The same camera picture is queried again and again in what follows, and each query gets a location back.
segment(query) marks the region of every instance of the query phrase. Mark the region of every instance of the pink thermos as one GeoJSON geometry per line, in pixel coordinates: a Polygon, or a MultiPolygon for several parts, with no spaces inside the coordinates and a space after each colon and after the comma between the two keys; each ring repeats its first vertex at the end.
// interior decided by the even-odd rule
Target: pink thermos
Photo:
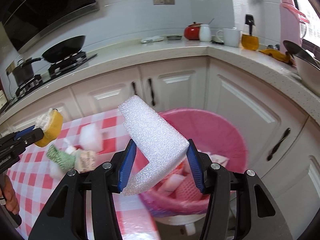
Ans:
{"type": "Polygon", "coordinates": [[[281,19],[281,41],[280,51],[285,53],[287,50],[283,45],[283,41],[292,41],[299,46],[302,45],[300,23],[310,23],[307,17],[299,11],[293,0],[281,0],[280,3],[280,19],[281,19]]]}

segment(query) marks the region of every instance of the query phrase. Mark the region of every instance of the countertop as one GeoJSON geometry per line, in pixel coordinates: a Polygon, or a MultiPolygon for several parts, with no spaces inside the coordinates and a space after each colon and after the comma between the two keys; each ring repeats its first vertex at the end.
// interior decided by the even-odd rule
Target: countertop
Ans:
{"type": "Polygon", "coordinates": [[[87,53],[98,55],[30,93],[0,116],[0,124],[31,103],[84,79],[128,66],[182,57],[210,56],[262,79],[296,102],[320,125],[320,97],[307,89],[292,67],[257,51],[200,41],[129,41],[87,53]]]}

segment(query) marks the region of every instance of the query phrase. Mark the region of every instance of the human hand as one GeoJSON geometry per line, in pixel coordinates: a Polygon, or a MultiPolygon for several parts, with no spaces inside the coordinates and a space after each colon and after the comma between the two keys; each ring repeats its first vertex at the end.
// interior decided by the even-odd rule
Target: human hand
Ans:
{"type": "Polygon", "coordinates": [[[8,211],[11,211],[14,215],[17,215],[20,211],[19,203],[16,197],[16,193],[12,187],[12,183],[7,175],[4,176],[5,186],[3,193],[7,199],[5,206],[8,211]]]}

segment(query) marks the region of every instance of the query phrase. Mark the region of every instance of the red and white tablecloth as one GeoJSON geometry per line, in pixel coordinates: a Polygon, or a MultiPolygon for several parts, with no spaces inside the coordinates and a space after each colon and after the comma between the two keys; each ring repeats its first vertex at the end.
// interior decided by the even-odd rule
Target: red and white tablecloth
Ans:
{"type": "MultiPolygon", "coordinates": [[[[81,127],[95,122],[103,133],[104,150],[97,156],[97,165],[110,161],[113,154],[123,151],[130,136],[122,125],[123,117],[118,109],[64,123],[59,137],[53,141],[58,148],[65,150],[67,138],[73,145],[78,145],[81,127]]],[[[20,161],[13,165],[8,176],[12,181],[20,203],[22,224],[18,228],[27,239],[36,219],[59,181],[49,176],[49,160],[45,156],[49,146],[40,148],[29,146],[20,155],[20,161]]],[[[160,239],[154,220],[137,195],[123,196],[113,194],[116,215],[124,240],[160,239]]],[[[91,215],[91,192],[87,193],[87,231],[88,239],[94,239],[91,215]]]]}

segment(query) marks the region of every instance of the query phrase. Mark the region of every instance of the red pot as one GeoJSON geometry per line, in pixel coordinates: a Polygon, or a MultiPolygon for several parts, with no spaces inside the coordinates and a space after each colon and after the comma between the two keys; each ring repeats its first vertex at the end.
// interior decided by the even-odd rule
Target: red pot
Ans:
{"type": "Polygon", "coordinates": [[[185,38],[191,41],[199,41],[200,27],[201,23],[193,22],[193,24],[184,29],[185,38]]]}

